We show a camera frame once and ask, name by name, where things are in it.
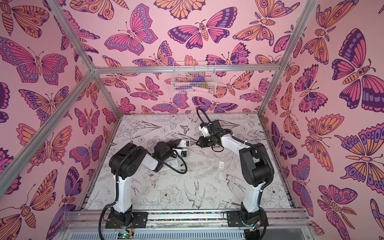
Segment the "white remote with display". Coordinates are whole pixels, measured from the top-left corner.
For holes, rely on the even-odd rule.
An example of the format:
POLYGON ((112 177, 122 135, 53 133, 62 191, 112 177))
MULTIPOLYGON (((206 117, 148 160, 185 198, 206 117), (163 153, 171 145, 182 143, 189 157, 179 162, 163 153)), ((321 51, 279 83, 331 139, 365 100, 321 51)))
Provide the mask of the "white remote with display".
MULTIPOLYGON (((165 161, 166 164, 168 164, 169 166, 171 166, 172 168, 178 170, 180 165, 179 165, 179 162, 177 159, 168 159, 165 161)), ((169 166, 167 165, 164 165, 162 170, 172 170, 169 166)))

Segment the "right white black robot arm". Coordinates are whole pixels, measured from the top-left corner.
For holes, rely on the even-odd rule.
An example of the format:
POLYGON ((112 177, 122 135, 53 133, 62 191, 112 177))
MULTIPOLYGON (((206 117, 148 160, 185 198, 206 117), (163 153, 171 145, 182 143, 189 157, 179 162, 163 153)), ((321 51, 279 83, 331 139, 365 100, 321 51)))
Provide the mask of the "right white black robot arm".
POLYGON ((235 137, 231 130, 223 129, 218 120, 201 123, 199 130, 203 135, 198 139, 197 146, 212 148, 218 145, 240 158, 243 178, 249 184, 241 203, 242 221, 252 229, 266 227, 268 217, 261 207, 261 199, 265 188, 273 182, 275 170, 265 146, 253 145, 235 137))

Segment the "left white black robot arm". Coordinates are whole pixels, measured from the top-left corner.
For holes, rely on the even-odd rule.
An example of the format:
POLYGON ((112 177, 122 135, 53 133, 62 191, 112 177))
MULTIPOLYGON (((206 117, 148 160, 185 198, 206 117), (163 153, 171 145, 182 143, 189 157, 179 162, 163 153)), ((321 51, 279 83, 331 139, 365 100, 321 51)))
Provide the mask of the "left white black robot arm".
POLYGON ((133 204, 131 201, 131 186, 133 176, 140 167, 145 167, 155 173, 172 170, 178 174, 186 174, 189 140, 173 140, 158 142, 154 153, 133 143, 126 144, 110 161, 109 167, 115 178, 115 200, 105 206, 111 209, 107 223, 119 226, 129 226, 133 220, 133 204))

